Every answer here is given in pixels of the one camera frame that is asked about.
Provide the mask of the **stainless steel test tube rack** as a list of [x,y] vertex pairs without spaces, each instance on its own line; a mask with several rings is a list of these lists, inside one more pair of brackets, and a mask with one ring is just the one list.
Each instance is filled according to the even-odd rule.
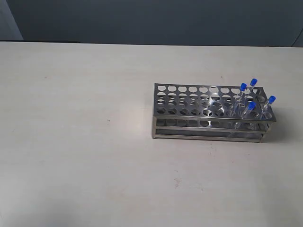
[[[240,86],[154,85],[152,137],[166,139],[261,142],[276,123],[261,118],[262,105],[268,100],[262,87],[254,87],[250,99],[234,111]],[[240,114],[249,104],[255,108],[247,118]],[[255,123],[249,129],[246,123]]]

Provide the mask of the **blue-capped test tube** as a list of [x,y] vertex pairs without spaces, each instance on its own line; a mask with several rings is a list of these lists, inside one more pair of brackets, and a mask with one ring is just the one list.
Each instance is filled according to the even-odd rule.
[[245,91],[247,89],[247,84],[246,83],[241,83],[241,86],[239,88],[239,91],[237,95],[235,96],[234,99],[234,111],[236,112],[239,108],[244,106],[243,103],[243,96],[245,95]]
[[247,86],[247,88],[244,91],[244,95],[245,95],[244,98],[245,99],[250,99],[250,96],[253,94],[253,89],[254,89],[257,82],[258,82],[258,80],[255,79],[255,78],[253,78],[250,81],[250,84]]
[[272,114],[271,114],[271,105],[275,102],[276,97],[275,96],[270,96],[268,100],[262,105],[261,108],[261,118],[264,119],[271,119]]
[[[247,118],[255,108],[255,105],[256,104],[254,102],[249,102],[249,104],[245,107],[245,109],[240,114],[241,119]],[[255,123],[246,123],[246,125],[249,129],[253,129]]]

